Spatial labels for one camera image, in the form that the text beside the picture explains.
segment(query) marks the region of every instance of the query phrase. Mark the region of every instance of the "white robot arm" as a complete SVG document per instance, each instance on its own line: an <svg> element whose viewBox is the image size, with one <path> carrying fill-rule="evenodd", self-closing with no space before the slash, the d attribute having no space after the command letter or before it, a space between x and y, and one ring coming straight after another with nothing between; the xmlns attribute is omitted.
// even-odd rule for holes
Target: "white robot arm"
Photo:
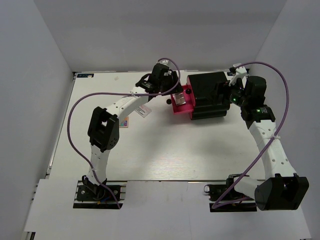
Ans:
<svg viewBox="0 0 320 240"><path fill-rule="evenodd" d="M166 62L157 63L150 74L144 75L131 90L131 96L122 97L107 108L96 107L92 113L88 136L91 144L92 167L82 176L82 183L93 199L105 196L103 185L107 182L106 167L112 148L119 141L119 123L141 105L156 95L170 95L183 92L176 71Z"/></svg>
<svg viewBox="0 0 320 240"><path fill-rule="evenodd" d="M125 96L122 97L119 101L113 103L112 105L108 106L105 110L113 115L117 116L118 122L127 117L131 114L135 109L140 107L143 104L146 104L149 101L148 96L134 96L134 94L145 94L146 90L142 87L134 87L130 93L133 93L133 96ZM110 147L114 147L119 140L119 137L114 137L110 140ZM108 163L108 157L110 154L111 149L106 149L101 151L98 144L91 144L91 163L93 165L93 169L95 170L96 176L99 180L106 180L106 167ZM96 181L94 174L92 172L92 168L89 168L89 172L86 175L88 180L96 185L99 183Z"/></svg>
<svg viewBox="0 0 320 240"><path fill-rule="evenodd" d="M243 67L240 67L239 71L231 68L230 71L239 76L241 68ZM219 83L215 89L212 99L227 99L240 107L241 117L260 152L269 144L271 138L274 138L261 156L266 181L257 181L249 176L239 179L241 174L231 174L226 181L226 187L229 188L235 181L239 182L233 185L229 197L234 199L235 195L246 195L255 200L260 210L296 210L309 183L306 177L297 175L285 154L280 138L274 136L275 116L271 108L264 104L266 80L259 76L249 76L244 87L239 77L232 84Z"/></svg>

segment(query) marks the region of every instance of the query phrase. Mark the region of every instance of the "purple cable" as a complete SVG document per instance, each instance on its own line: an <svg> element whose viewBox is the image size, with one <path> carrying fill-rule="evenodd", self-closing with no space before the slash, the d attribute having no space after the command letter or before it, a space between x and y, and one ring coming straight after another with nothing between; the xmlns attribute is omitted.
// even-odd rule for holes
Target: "purple cable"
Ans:
<svg viewBox="0 0 320 240"><path fill-rule="evenodd" d="M250 199L250 197L242 197L242 198L239 198L239 199L236 199L236 200L230 200L230 201L225 201L223 203L220 203L219 204L219 207L222 207L224 205L228 205L228 204L234 204L234 203L237 203L237 202L242 202L242 201L245 201L245 200L248 200Z"/></svg>
<svg viewBox="0 0 320 240"><path fill-rule="evenodd" d="M169 89L168 91L165 91L165 92L162 92L162 93L151 93L151 94L149 94L149 93L137 93L137 94L135 94L134 96L136 96L136 97L139 97L139 96L152 96L152 97L154 97L154 96L159 96L159 95L165 95L165 94L170 93L172 90L174 90L174 89L176 88L176 86L178 86L178 84L180 83L180 78L181 78L180 69L179 69L178 65L177 65L173 60L171 60L170 58L163 57L163 58L160 58L160 59L158 60L158 62L161 61L161 60L168 60L168 61L170 61L170 62L173 63L173 65L175 66L176 70L177 70L178 73L179 73L178 81L177 81L177 82L175 83L175 85L174 85L171 89ZM105 189L107 189L107 190L111 193L112 197L114 198L115 203L117 204L118 208L120 209L119 202L118 202L118 200L117 200L114 192L113 192L108 186L106 186L105 184L103 184L103 183L98 179L97 174L96 174L96 171L94 170L94 166L92 165L91 161L90 161L85 155L83 155L83 154L76 148L76 146L74 145L74 143L73 143L73 141L72 141L72 139L71 139L70 123L71 123L72 113L74 112L76 106L77 106L82 100L84 100L84 99L86 99L86 98L88 98L88 97L91 97L91 96L96 96L96 95L116 95L116 96L129 96L129 97L132 96L131 93L94 92L94 93L90 93L90 94L88 94L88 95L85 95L85 96L81 97L79 100L77 100L77 101L75 102L75 104L72 106L72 108L71 108L71 110L70 110L70 113L69 113L69 115L68 115L67 124L66 124L66 133L67 133L68 140L69 140L69 143L70 143L71 147L76 151L76 153L78 153L78 154L79 154L84 160L86 160L86 162L90 165L90 168L92 169L92 173L93 173L93 176L94 176L96 182L99 183L102 187L104 187Z"/></svg>
<svg viewBox="0 0 320 240"><path fill-rule="evenodd" d="M289 88L288 88L288 84L287 84L287 81L285 79L285 77L283 76L283 74L277 69L275 68L274 66L268 64L268 63L265 63L265 62L262 62L262 61L251 61L251 62L247 62L247 63L243 63L243 64L240 64L239 66L236 66L235 68L240 68L240 67L243 67L243 66L246 66L246 65L249 65L249 64L260 64L260 65L264 65L264 66L267 66L273 70L275 70L281 77L282 81L283 81L283 84L284 84L284 88L285 88L285 95L286 95L286 103L285 103L285 110L284 110L284 114L283 114L283 117L282 117L282 120L279 124L279 127L277 128L277 130L274 132L274 135L277 136L279 131L281 130L283 124L285 123L285 120L286 120L286 117L287 117L287 114L288 114L288 109L289 109ZM275 140L274 137L270 138L270 141L264 146L264 148L262 149L262 151L258 154L258 156L254 159L254 161L250 164L250 166L247 167L247 169L238 177L238 179L236 181L234 181L233 184L231 184L231 186L225 190L225 192L215 201L215 203L212 205L212 209L216 209L216 208L219 208L221 206L224 206L226 205L225 203L221 203L221 204L218 204L234 187L235 185L237 185L240 180L252 169L252 167L258 162L258 160L262 157L262 155L265 153L265 151L268 149L268 147L271 145L271 143ZM233 202L232 201L229 201L229 204L232 204L232 203L235 203L239 200L234 200Z"/></svg>

